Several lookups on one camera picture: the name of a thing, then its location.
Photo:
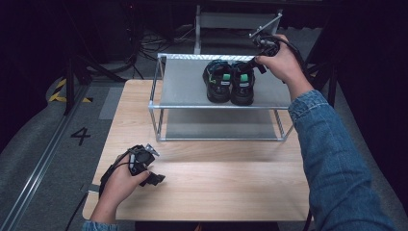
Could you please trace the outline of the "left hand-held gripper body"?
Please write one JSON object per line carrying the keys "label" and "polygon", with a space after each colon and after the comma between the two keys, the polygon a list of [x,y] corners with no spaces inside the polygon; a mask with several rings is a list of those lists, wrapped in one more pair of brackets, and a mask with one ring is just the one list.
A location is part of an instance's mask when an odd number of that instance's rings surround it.
{"label": "left hand-held gripper body", "polygon": [[132,176],[147,170],[149,165],[155,161],[155,157],[160,154],[149,143],[146,146],[135,145],[128,149],[129,152],[129,170]]}

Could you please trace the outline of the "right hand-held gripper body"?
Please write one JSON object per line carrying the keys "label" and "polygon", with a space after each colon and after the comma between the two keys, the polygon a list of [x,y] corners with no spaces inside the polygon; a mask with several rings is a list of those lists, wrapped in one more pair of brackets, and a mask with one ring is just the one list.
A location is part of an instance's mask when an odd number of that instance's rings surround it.
{"label": "right hand-held gripper body", "polygon": [[282,16],[283,14],[278,13],[271,21],[259,26],[254,32],[248,35],[253,44],[261,50],[264,56],[275,56],[280,49],[280,44],[275,34]]}

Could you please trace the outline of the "black shoe with green tag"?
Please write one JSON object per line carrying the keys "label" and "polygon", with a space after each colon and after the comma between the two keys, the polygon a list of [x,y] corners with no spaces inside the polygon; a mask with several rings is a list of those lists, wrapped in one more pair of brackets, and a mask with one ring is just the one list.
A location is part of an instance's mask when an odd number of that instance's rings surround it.
{"label": "black shoe with green tag", "polygon": [[231,102],[238,106],[249,106],[254,101],[255,75],[253,69],[242,70],[244,62],[232,63]]}
{"label": "black shoe with green tag", "polygon": [[223,60],[213,60],[207,64],[202,74],[206,85],[207,98],[213,103],[230,100],[231,65]]}

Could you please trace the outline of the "metal shoe rack grey shelves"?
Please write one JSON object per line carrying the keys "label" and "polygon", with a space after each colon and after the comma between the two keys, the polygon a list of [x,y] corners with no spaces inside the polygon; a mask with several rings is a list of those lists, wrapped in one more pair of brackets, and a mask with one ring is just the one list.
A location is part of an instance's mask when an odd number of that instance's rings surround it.
{"label": "metal shoe rack grey shelves", "polygon": [[202,78],[212,60],[246,62],[248,56],[160,54],[148,111],[157,141],[285,141],[293,124],[289,91],[269,71],[254,71],[254,102],[213,103]]}

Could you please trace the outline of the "person's right hand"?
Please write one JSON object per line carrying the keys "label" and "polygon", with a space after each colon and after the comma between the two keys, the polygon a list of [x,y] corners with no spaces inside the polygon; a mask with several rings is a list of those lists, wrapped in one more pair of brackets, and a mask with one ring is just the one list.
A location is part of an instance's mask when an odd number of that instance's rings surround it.
{"label": "person's right hand", "polygon": [[279,52],[273,57],[257,56],[255,61],[265,65],[275,77],[287,85],[291,100],[294,101],[301,94],[314,88],[306,79],[295,55],[288,47],[288,39],[284,35],[277,35],[277,37],[283,40],[280,42]]}

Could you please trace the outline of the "person's left hand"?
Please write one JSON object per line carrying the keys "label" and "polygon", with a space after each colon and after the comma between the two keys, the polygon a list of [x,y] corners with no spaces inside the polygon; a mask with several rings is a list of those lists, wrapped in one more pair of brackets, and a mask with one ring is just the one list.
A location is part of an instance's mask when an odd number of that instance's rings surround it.
{"label": "person's left hand", "polygon": [[128,168],[128,160],[128,157],[124,157],[115,166],[98,201],[99,210],[115,210],[150,175],[150,171],[145,170],[133,176]]}

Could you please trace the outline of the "black metal stand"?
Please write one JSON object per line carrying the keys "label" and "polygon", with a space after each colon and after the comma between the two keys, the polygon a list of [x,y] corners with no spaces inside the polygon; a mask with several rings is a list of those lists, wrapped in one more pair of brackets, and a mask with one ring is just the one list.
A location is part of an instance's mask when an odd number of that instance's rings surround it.
{"label": "black metal stand", "polygon": [[88,86],[92,78],[90,76],[90,71],[88,67],[92,67],[97,72],[100,72],[102,75],[107,76],[109,79],[114,80],[115,82],[124,83],[126,79],[123,79],[107,68],[103,67],[101,64],[92,62],[91,60],[79,56],[79,55],[70,55],[66,60],[65,68],[65,80],[66,80],[66,102],[65,102],[65,111],[64,115],[67,116],[70,111],[75,106],[76,100],[74,99],[74,79],[77,79],[79,84],[82,86]]}
{"label": "black metal stand", "polygon": [[306,58],[309,81],[315,90],[328,86],[326,99],[334,107],[338,74],[333,59],[333,49],[323,38],[318,38]]}

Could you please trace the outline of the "grey metal frame stand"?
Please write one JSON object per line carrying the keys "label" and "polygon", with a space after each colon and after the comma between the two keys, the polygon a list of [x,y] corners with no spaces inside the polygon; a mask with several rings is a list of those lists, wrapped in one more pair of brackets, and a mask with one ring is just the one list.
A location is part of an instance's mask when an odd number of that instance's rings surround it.
{"label": "grey metal frame stand", "polygon": [[261,32],[274,35],[277,32],[283,11],[276,13],[211,13],[204,12],[200,5],[195,13],[194,54],[201,53],[201,30],[205,29],[239,29],[249,30],[248,37],[255,38]]}

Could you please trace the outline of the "metal floor rail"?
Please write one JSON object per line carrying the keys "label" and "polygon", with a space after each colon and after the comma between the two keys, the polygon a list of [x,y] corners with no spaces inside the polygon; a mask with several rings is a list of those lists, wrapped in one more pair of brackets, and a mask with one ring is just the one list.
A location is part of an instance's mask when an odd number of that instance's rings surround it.
{"label": "metal floor rail", "polygon": [[0,231],[80,231],[104,96],[81,90],[68,115],[52,101],[13,138],[0,155]]}

